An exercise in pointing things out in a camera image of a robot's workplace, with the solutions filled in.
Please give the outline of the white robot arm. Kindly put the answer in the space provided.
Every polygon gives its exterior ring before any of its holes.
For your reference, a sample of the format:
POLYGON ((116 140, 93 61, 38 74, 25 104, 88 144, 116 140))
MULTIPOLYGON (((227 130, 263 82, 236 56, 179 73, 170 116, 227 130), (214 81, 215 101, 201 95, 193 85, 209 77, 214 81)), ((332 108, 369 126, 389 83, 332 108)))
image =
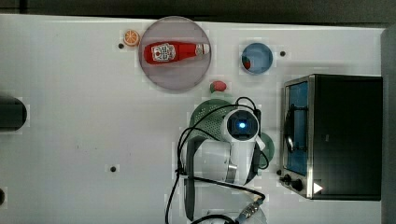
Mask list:
POLYGON ((225 115, 219 126, 220 139, 196 136, 184 150, 185 212, 194 220, 195 183, 202 181, 227 188, 244 189, 257 174, 261 140, 261 112, 236 108, 225 115))

